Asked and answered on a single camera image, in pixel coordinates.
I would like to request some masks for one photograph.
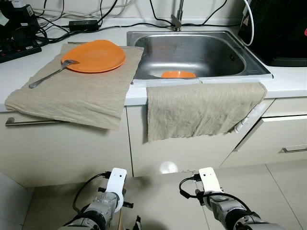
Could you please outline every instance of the cabinet door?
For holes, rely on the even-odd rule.
[[[307,159],[307,145],[247,151],[235,150],[223,162],[221,168],[296,161],[303,159]]]
[[[132,175],[125,109],[119,131],[73,123],[6,127],[9,117],[42,119],[0,113],[0,171],[24,187],[84,182],[114,167]]]
[[[277,98],[262,117],[307,115],[307,97]]]
[[[264,100],[267,109],[273,100]],[[194,138],[170,138],[148,143],[147,106],[127,106],[134,176],[194,171],[219,167],[262,114],[251,117],[238,134],[228,133]]]
[[[237,147],[238,151],[307,145],[307,115],[262,118]]]

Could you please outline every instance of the white countertop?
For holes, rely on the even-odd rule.
[[[183,31],[228,30],[221,27],[184,27]],[[7,111],[4,101],[11,92],[21,88],[30,77],[60,52],[62,44],[67,42],[89,42],[97,39],[110,40],[119,46],[126,45],[128,31],[169,31],[169,29],[135,26],[100,31],[92,34],[79,34],[62,42],[42,47],[42,52],[0,64],[0,112]],[[55,29],[48,33],[58,37],[63,32]],[[307,67],[270,67],[264,65],[274,76],[273,80],[262,82],[268,90],[266,98],[306,97]],[[146,88],[130,85],[125,105],[146,104]]]

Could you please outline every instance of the metal handle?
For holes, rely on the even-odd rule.
[[[42,78],[42,79],[40,79],[40,80],[37,80],[37,81],[31,83],[31,84],[29,85],[29,88],[30,88],[30,89],[35,88],[37,85],[39,85],[40,83],[42,83],[44,80],[46,80],[46,79],[48,79],[48,78],[51,78],[53,75],[56,75],[57,73],[60,73],[62,70],[63,70],[63,69],[59,69],[59,70],[57,70],[57,71],[55,71],[55,72],[49,74],[48,76],[46,76],[46,77],[44,77],[44,78]]]
[[[296,149],[296,150],[287,150],[287,148],[283,148],[284,153],[291,153],[291,152],[304,152],[307,151],[307,148],[305,149]]]
[[[9,117],[5,123],[5,126],[30,126],[30,125],[42,125],[42,124],[53,124],[53,123],[67,123],[68,121],[58,120],[44,120],[44,121],[23,121],[15,122],[14,117]]]

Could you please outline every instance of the electrical cable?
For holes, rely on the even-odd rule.
[[[99,24],[100,22],[101,22],[101,24],[102,24],[102,20],[103,20],[105,17],[107,17],[107,16],[109,15],[109,13],[114,9],[114,7],[115,7],[117,1],[118,1],[118,0],[115,0],[115,1],[114,1],[113,5],[112,5],[111,8],[109,9],[109,11],[106,12],[105,15],[102,16],[102,17],[97,21],[97,24]]]
[[[154,7],[153,7],[153,3],[152,3],[152,0],[149,0],[149,2],[150,2],[150,6],[152,7],[152,11],[153,11],[153,16],[154,16],[154,18],[156,19],[156,20],[158,20],[158,21],[163,21],[163,22],[167,22],[167,23],[169,23],[171,26],[174,26],[174,24],[172,24],[170,21],[168,21],[168,20],[165,20],[165,19],[161,19],[161,18],[157,18],[156,17],[156,15],[155,15],[155,12],[154,12]]]
[[[117,5],[114,6],[114,8],[125,8],[127,6],[129,6],[134,0],[130,0],[129,2],[126,0],[126,3],[123,5]],[[111,6],[107,6],[107,7],[103,7],[101,8],[101,10],[106,10],[106,9],[110,9]],[[34,11],[50,11],[50,12],[61,12],[60,10],[54,10],[54,9],[46,9],[46,8],[33,8]],[[97,10],[94,10],[92,12],[89,13],[82,13],[82,12],[78,12],[78,11],[64,11],[63,17],[66,16],[66,14],[70,14],[70,15],[74,15],[77,16],[78,18],[80,17],[99,17],[98,15],[93,15],[94,13],[100,11],[100,9],[98,8]]]
[[[182,194],[185,198],[189,199],[189,198],[195,198],[195,199],[199,199],[199,198],[206,198],[206,197],[210,197],[210,196],[226,196],[229,198],[232,198],[236,201],[238,201],[248,212],[251,212],[251,210],[249,209],[249,207],[239,198],[235,197],[234,195],[231,194],[227,194],[227,193],[209,193],[209,194],[203,194],[203,195],[191,195],[188,192],[186,192],[185,190],[182,189],[182,184],[188,180],[194,180],[194,177],[189,177],[186,179],[183,179],[180,183],[179,183],[179,191],[180,194]]]
[[[100,0],[100,15],[101,15],[101,18],[103,17],[102,16],[102,9],[101,9],[101,6],[102,6],[102,0]]]
[[[171,25],[165,25],[165,26],[160,26],[160,25],[155,25],[155,24],[151,24],[151,23],[135,23],[132,25],[115,25],[115,26],[109,26],[109,27],[105,27],[105,28],[101,28],[99,30],[96,31],[71,31],[68,32],[64,35],[62,35],[61,37],[58,38],[48,38],[49,39],[49,43],[57,43],[60,42],[68,37],[71,37],[73,35],[77,35],[77,34],[87,34],[87,33],[94,33],[94,32],[99,32],[99,31],[103,31],[103,30],[107,30],[107,29],[113,29],[113,28],[127,28],[127,27],[133,27],[133,26],[137,26],[137,25],[149,25],[149,26],[154,26],[154,27],[158,27],[158,28],[168,28],[171,27]]]
[[[34,35],[34,37],[31,37],[31,36],[30,36],[30,37],[31,37],[31,38],[34,38],[35,40],[40,41],[41,43],[38,44],[40,47],[43,47],[43,46],[47,45],[47,44],[49,43],[47,33],[46,33],[46,31],[45,31],[43,28],[41,28],[41,27],[38,26],[38,25],[27,25],[27,26],[22,26],[22,27],[19,27],[19,28],[15,29],[15,31],[16,31],[16,30],[21,30],[21,29],[33,28],[33,27],[34,27],[34,28],[37,28],[37,29],[40,31],[40,33],[41,33],[44,37],[40,37],[39,39],[36,38],[36,35]]]
[[[225,6],[225,4],[227,3],[227,0],[224,1],[224,3],[217,8],[212,14],[210,14],[210,16],[208,18],[206,18],[206,20],[202,23],[202,24],[193,24],[193,23],[185,23],[182,24],[182,26],[204,26],[206,24],[206,22],[216,13],[218,12],[223,6]]]
[[[69,31],[66,30],[66,29],[64,28],[64,26],[56,25],[56,24],[54,24],[52,21],[50,21],[50,20],[48,20],[47,18],[44,18],[44,17],[38,16],[38,18],[44,19],[44,20],[47,21],[48,23],[51,23],[52,25],[54,25],[54,26],[56,26],[56,27],[58,27],[58,28],[60,28],[60,29],[62,29],[62,30],[64,30],[64,31],[66,31],[67,33],[69,33]]]
[[[44,8],[46,7],[46,3],[47,3],[47,0],[44,1]]]
[[[245,2],[246,7],[248,8],[248,12],[249,12],[249,16],[250,16],[250,21],[251,21],[251,39],[250,39],[250,42],[248,44],[246,44],[243,40],[242,40],[242,42],[243,42],[244,45],[250,46],[253,43],[253,40],[254,40],[254,33],[255,33],[254,18],[253,18],[253,14],[251,12],[251,9],[250,9],[248,1],[247,0],[243,0],[243,1]]]
[[[234,24],[234,25],[212,25],[212,24],[205,24],[205,25],[201,25],[201,24],[192,24],[192,23],[186,23],[183,24],[182,26],[214,26],[214,27],[234,27],[234,26],[239,26],[241,25],[239,24]]]
[[[53,27],[53,26],[55,26],[55,25],[51,25],[51,26],[49,26],[48,28],[46,28],[46,29],[44,29],[44,30],[47,31],[48,29],[50,29],[50,28]]]
[[[116,18],[116,17],[120,16],[120,15],[124,12],[126,6],[128,6],[128,0],[125,1],[125,4],[124,4],[124,5],[125,5],[125,7],[122,7],[121,10],[120,10],[120,12],[119,12],[118,14],[113,15],[112,17],[108,17],[108,18]]]
[[[55,20],[47,20],[47,19],[44,18],[44,17],[37,16],[37,18],[41,18],[41,19],[44,19],[44,20],[48,21],[48,23],[45,24],[42,28],[44,28],[44,27],[46,27],[47,25],[49,25],[49,23],[55,22],[56,20],[60,19],[60,18],[62,17],[62,15],[63,15],[64,7],[65,7],[65,1],[63,0],[63,8],[62,8],[61,14],[60,14],[60,16],[58,16]]]
[[[73,200],[73,203],[72,203],[72,208],[73,210],[75,210],[78,214],[81,214],[82,212],[76,207],[76,202],[77,202],[77,199],[81,193],[81,191],[95,178],[99,177],[99,176],[105,176],[106,173],[100,173],[100,174],[97,174],[95,176],[93,176],[91,179],[89,179],[87,182],[85,182],[82,187],[79,189],[79,191],[77,192],[74,200]]]

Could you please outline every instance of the drawer handle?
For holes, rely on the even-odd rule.
[[[304,152],[307,151],[307,148],[305,149],[297,149],[297,150],[287,150],[287,148],[283,148],[284,153],[291,153],[291,152]]]
[[[23,121],[15,122],[14,117],[9,117],[5,123],[5,126],[31,126],[31,125],[42,125],[42,124],[53,124],[53,123],[66,123],[67,121],[58,120],[44,120],[44,121]]]

